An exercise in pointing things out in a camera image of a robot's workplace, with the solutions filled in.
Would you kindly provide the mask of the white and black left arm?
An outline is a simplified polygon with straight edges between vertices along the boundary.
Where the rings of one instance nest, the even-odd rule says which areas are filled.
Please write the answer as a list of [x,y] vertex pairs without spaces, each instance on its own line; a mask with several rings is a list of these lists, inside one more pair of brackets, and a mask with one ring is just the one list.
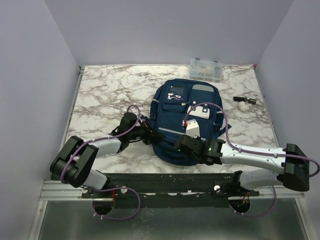
[[70,137],[50,165],[49,171],[64,184],[75,188],[89,187],[101,198],[111,191],[108,177],[92,169],[96,158],[118,154],[130,143],[142,141],[145,145],[158,143],[165,135],[132,113],[126,112],[119,126],[108,136],[84,141],[78,136]]

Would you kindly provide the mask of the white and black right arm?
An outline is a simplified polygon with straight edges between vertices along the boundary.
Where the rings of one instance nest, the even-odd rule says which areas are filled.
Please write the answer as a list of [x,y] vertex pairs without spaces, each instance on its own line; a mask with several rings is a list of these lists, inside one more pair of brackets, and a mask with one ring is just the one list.
[[260,187],[284,186],[289,190],[307,192],[310,189],[310,164],[295,144],[285,148],[230,146],[222,139],[201,141],[181,135],[174,148],[195,159],[198,164],[238,164],[255,167],[243,171],[230,183],[230,191],[241,196],[247,190]]

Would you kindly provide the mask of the navy blue student backpack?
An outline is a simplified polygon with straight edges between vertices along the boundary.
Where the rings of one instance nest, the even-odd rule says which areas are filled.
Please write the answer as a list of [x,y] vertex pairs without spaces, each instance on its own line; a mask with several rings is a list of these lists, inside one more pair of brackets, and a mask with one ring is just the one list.
[[198,161],[183,153],[176,142],[187,134],[204,144],[224,134],[222,109],[222,98],[214,85],[179,78],[166,81],[156,90],[150,105],[148,123],[164,135],[152,144],[155,155],[178,166],[196,165]]

